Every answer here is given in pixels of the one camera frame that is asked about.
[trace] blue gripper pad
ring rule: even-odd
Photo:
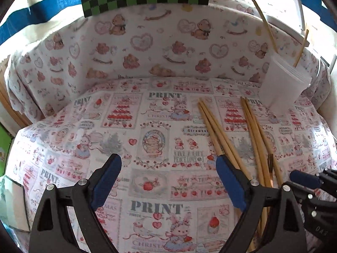
[[[292,182],[298,183],[310,189],[317,189],[322,185],[319,177],[298,170],[292,171],[289,178]]]
[[[219,156],[216,159],[216,171],[230,196],[233,206],[244,212],[247,207],[245,192],[233,172],[227,166],[227,163],[230,163],[230,161],[227,157],[225,159],[227,161],[224,160],[223,156]]]
[[[113,159],[105,173],[102,175],[92,194],[91,208],[96,211],[97,208],[104,205],[112,186],[114,185],[119,173],[122,169],[122,160],[119,155],[109,157]]]

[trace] white cup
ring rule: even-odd
[[[275,115],[284,115],[311,82],[310,74],[300,65],[294,68],[273,52],[265,79],[259,90],[262,104]]]

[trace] blue and white striped curtain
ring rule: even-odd
[[[321,21],[337,32],[337,24],[321,0],[302,0]],[[16,44],[29,44],[83,16],[80,0],[16,0],[0,23],[0,54]]]

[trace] bundle of chopsticks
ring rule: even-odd
[[[283,179],[278,163],[274,160],[274,154],[269,144],[269,141],[267,140],[266,135],[262,130],[262,127],[257,121],[256,116],[248,103],[248,100],[241,97],[241,105],[244,111],[249,135],[252,141],[254,157],[257,164],[258,180],[263,186],[273,187],[274,169],[277,183],[280,187],[282,185]],[[225,155],[233,164],[233,166],[236,169],[240,169],[246,175],[246,177],[251,180],[252,176],[242,162],[242,159],[239,156],[238,151],[236,150],[232,141],[228,138],[226,133],[223,131],[222,126],[220,125],[214,114],[208,109],[202,99],[199,100],[198,107],[200,110],[200,114],[203,117],[203,121],[210,134],[216,154],[220,156],[225,152]],[[268,210],[267,208],[264,208],[261,214],[261,223],[259,223],[259,226],[257,228],[257,232],[260,236],[262,235],[265,225],[267,223],[267,217]]]

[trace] translucent plastic cup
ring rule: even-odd
[[[302,66],[294,68],[274,52],[258,95],[265,107],[280,116],[288,111],[310,82],[311,76]]]

